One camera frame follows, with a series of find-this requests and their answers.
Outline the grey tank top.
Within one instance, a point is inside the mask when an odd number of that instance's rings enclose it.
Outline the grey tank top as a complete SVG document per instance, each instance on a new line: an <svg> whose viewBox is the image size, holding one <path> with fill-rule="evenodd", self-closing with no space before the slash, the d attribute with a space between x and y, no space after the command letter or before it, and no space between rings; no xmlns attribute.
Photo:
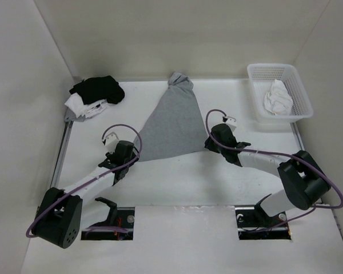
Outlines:
<svg viewBox="0 0 343 274"><path fill-rule="evenodd" d="M167 89L136 137L141 162L173 158L204 150L207 133L193 92L194 84L174 72Z"/></svg>

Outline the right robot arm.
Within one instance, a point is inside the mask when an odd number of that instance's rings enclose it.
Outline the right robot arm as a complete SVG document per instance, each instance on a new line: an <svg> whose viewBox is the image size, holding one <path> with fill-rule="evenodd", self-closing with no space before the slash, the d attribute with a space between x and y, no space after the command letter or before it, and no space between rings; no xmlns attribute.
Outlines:
<svg viewBox="0 0 343 274"><path fill-rule="evenodd" d="M283 189L269 194L254 205L254 219L260 227L268 227L285 211L314 208L317 200L332 186L325 179L311 155L303 150L296 154L263 152L250 149L248 142L238 142L228 123L212 127L205 148L222 155L235 166L254 168L280 179Z"/></svg>

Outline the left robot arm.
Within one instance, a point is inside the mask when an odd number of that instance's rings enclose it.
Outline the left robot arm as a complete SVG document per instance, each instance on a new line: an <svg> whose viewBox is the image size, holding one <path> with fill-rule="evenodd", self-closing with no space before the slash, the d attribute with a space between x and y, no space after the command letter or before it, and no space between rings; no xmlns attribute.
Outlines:
<svg viewBox="0 0 343 274"><path fill-rule="evenodd" d="M103 198L101 192L122 180L138 156L132 142L117 141L88 176L66 188L47 190L27 237L38 237L66 249L77 236L91 239L96 232L128 233L127 228L122 228L117 204Z"/></svg>

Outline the white folded tank top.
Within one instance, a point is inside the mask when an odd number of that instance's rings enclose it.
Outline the white folded tank top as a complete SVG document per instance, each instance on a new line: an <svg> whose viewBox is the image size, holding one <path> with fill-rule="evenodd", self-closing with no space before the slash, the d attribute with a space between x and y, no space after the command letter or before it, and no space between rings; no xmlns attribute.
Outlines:
<svg viewBox="0 0 343 274"><path fill-rule="evenodd" d="M69 97L65 102L65 106L67 107L65 120L72 121L90 119L110 107L104 99L91 104L84 104L82 98L77 93Z"/></svg>

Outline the white crumpled tank top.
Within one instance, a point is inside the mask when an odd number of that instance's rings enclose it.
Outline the white crumpled tank top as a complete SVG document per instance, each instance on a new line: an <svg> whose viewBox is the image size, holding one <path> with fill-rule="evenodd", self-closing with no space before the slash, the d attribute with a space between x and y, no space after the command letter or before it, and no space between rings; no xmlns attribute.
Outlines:
<svg viewBox="0 0 343 274"><path fill-rule="evenodd" d="M290 115L293 99L289 95L284 83L275 79L269 91L264 96L264 108L273 115Z"/></svg>

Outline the black folded tank top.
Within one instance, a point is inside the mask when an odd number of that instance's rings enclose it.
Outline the black folded tank top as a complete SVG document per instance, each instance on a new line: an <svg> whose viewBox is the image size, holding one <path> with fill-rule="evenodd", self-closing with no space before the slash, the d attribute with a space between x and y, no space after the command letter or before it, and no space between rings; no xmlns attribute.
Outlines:
<svg viewBox="0 0 343 274"><path fill-rule="evenodd" d="M110 75L83 80L75 84L69 93L78 94L82 98L83 104L92 104L99 100L118 104L125 97L124 90Z"/></svg>

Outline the white plastic mesh basket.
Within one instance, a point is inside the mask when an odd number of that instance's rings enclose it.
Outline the white plastic mesh basket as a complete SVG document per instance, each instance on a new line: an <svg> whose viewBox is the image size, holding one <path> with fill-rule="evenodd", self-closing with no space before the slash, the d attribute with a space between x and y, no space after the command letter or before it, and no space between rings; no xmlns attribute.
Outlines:
<svg viewBox="0 0 343 274"><path fill-rule="evenodd" d="M261 123L294 123L313 116L312 104L296 68L280 63L247 66L250 96Z"/></svg>

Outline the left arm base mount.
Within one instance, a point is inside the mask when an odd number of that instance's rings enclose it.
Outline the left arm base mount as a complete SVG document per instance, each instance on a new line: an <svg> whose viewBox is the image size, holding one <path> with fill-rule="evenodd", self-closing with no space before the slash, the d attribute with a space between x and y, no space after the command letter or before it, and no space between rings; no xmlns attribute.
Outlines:
<svg viewBox="0 0 343 274"><path fill-rule="evenodd" d="M119 207L109 199L98 197L82 212L81 240L133 240L134 224L134 207Z"/></svg>

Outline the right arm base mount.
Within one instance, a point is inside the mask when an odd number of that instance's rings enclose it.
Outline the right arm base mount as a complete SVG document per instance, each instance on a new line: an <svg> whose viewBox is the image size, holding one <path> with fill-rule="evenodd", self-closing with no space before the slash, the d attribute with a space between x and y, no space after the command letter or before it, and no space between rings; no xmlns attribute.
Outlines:
<svg viewBox="0 0 343 274"><path fill-rule="evenodd" d="M286 212L269 217L257 212L254 207L235 208L238 238L240 240L290 240Z"/></svg>

